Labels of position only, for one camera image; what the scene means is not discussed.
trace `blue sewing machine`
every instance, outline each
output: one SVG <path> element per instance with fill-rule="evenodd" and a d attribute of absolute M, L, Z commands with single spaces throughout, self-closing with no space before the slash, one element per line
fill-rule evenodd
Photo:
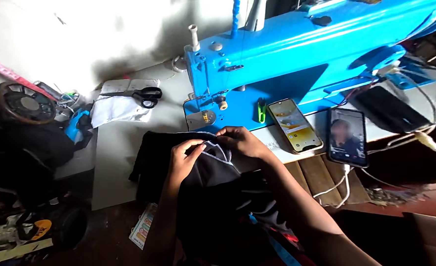
<path fill-rule="evenodd" d="M 184 49 L 194 94 L 183 108 L 191 131 L 271 125 L 270 116 L 258 122 L 259 98 L 292 98 L 304 114 L 336 106 L 342 91 L 378 80 L 375 70 L 404 56 L 398 43 L 436 31 L 436 0 L 301 2 L 261 30 L 258 19 L 237 28 L 238 0 L 230 32 L 198 42 L 197 27 L 189 27 L 192 44 Z"/>

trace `charging cable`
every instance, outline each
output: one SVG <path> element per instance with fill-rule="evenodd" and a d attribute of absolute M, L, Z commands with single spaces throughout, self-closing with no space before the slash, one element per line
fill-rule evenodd
<path fill-rule="evenodd" d="M 414 72 L 414 71 L 398 68 L 398 65 L 399 64 L 395 64 L 391 68 L 390 67 L 385 68 L 382 75 L 385 75 L 387 73 L 388 74 L 399 74 L 399 75 L 403 76 L 404 78 L 406 78 L 411 83 L 413 83 L 413 85 L 415 85 L 416 88 L 423 94 L 423 96 L 425 96 L 425 98 L 427 99 L 428 103 L 430 104 L 430 106 L 432 108 L 432 112 L 433 112 L 434 123 L 432 125 L 424 128 L 424 129 L 416 130 L 414 133 L 410 133 L 410 134 L 407 134 L 405 136 L 402 136 L 402 137 L 399 137 L 397 139 L 394 139 L 394 140 L 390 141 L 389 143 L 387 143 L 385 148 L 382 148 L 382 149 L 379 149 L 379 150 L 370 150 L 370 151 L 368 151 L 368 154 L 373 154 L 373 153 L 376 153 L 376 152 L 379 152 L 379 151 L 392 149 L 392 148 L 399 147 L 399 146 L 402 146 L 404 144 L 407 144 L 407 143 L 410 143 L 410 142 L 413 142 L 413 141 L 417 141 L 417 140 L 419 142 L 421 142 L 423 145 L 431 148 L 433 151 L 436 152 L 436 142 L 434 142 L 432 137 L 428 136 L 428 134 L 431 133 L 434 130 L 434 128 L 436 127 L 436 106 L 435 106 L 433 100 L 430 98 L 430 96 L 424 90 L 422 90 L 422 88 L 420 88 L 420 86 L 418 86 L 418 84 L 412 78 L 410 78 L 409 76 L 407 76 L 403 72 L 414 74 L 414 75 L 418 75 L 418 76 L 421 76 L 421 77 L 424 77 L 424 78 L 429 78 L 429 79 L 431 79 L 431 78 L 428 77 L 428 76 L 425 76 L 423 74 Z M 402 141 L 404 139 L 407 139 L 409 137 L 413 137 L 413 138 L 405 140 L 403 142 L 400 142 L 400 141 Z M 389 184 L 389 183 L 384 182 L 384 181 L 382 181 L 382 180 L 380 180 L 378 178 L 375 178 L 373 175 L 369 174 L 363 168 L 361 170 L 365 174 L 367 174 L 369 177 L 379 181 L 380 183 L 383 183 L 383 184 L 386 184 L 386 185 L 389 185 L 389 186 L 392 186 L 392 187 L 400 188 L 400 189 L 407 189 L 407 187 L 401 187 L 401 186 Z M 423 190 L 423 191 L 426 192 L 426 191 L 435 191 L 435 190 L 436 189 L 427 189 L 427 190 Z"/>
<path fill-rule="evenodd" d="M 330 192 L 331 190 L 335 189 L 338 185 L 343 183 L 344 180 L 346 180 L 346 196 L 343 198 L 343 200 L 335 208 L 338 209 L 339 207 L 341 207 L 347 201 L 347 199 L 349 198 L 350 191 L 349 191 L 349 180 L 348 180 L 347 175 L 349 174 L 349 172 L 351 172 L 351 170 L 353 168 L 354 167 L 351 167 L 350 165 L 345 164 L 344 165 L 344 175 L 343 175 L 343 178 L 341 178 L 341 180 L 339 180 L 339 182 L 335 186 L 333 186 L 332 188 L 330 188 L 330 189 L 328 189 L 326 191 L 323 191 L 323 192 L 320 192 L 320 193 L 314 195 L 313 198 L 316 198 L 318 196 L 321 196 L 323 194 L 326 194 L 326 193 Z"/>

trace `phone screen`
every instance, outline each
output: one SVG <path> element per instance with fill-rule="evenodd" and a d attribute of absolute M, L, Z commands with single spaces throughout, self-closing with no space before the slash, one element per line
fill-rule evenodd
<path fill-rule="evenodd" d="M 296 152 L 310 150 L 323 144 L 294 101 L 288 99 L 276 102 L 269 105 L 269 109 Z"/>
<path fill-rule="evenodd" d="M 329 157 L 356 166 L 367 166 L 364 114 L 333 108 L 329 121 Z"/>

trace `hand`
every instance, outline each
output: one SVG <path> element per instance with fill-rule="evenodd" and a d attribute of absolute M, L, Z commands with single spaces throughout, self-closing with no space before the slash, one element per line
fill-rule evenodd
<path fill-rule="evenodd" d="M 198 156 L 207 147 L 202 144 L 203 142 L 203 140 L 188 140 L 172 148 L 168 175 L 170 181 L 180 184 L 182 180 L 189 175 Z M 185 151 L 193 145 L 199 146 L 197 146 L 190 155 L 186 155 Z"/>
<path fill-rule="evenodd" d="M 219 142 L 242 154 L 263 159 L 272 152 L 243 126 L 225 126 L 216 133 Z"/>

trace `wooden board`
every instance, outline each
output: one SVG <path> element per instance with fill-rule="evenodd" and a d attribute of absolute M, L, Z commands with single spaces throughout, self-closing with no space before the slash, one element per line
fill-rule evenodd
<path fill-rule="evenodd" d="M 287 167 L 287 170 L 292 174 L 293 178 L 297 180 L 298 184 L 303 187 L 303 189 L 311 195 L 308 184 L 306 183 L 304 174 L 302 172 L 302 169 L 300 168 L 300 165 L 297 161 L 289 162 L 285 164 L 285 167 Z"/>
<path fill-rule="evenodd" d="M 52 246 L 52 238 L 32 242 L 14 249 L 0 251 L 0 262 Z"/>
<path fill-rule="evenodd" d="M 312 195 L 332 188 L 335 183 L 329 174 L 321 156 L 314 156 L 298 161 Z M 338 205 L 343 199 L 337 189 L 318 196 L 323 206 Z"/>
<path fill-rule="evenodd" d="M 343 165 L 340 163 L 335 163 L 335 162 L 328 160 L 325 155 L 321 155 L 321 157 L 323 159 L 323 162 L 326 165 L 326 168 L 328 169 L 329 174 L 331 175 L 331 178 L 333 179 L 333 182 L 335 184 L 338 184 L 338 182 L 344 176 Z M 349 198 L 346 201 L 347 204 L 365 203 L 365 202 L 369 202 L 371 200 L 354 170 L 352 170 L 348 174 L 348 180 L 349 180 L 349 192 L 350 193 L 349 193 Z M 345 184 L 345 182 L 340 184 L 337 187 L 337 189 L 338 189 L 339 195 L 341 195 L 341 197 L 346 196 L 346 184 Z"/>

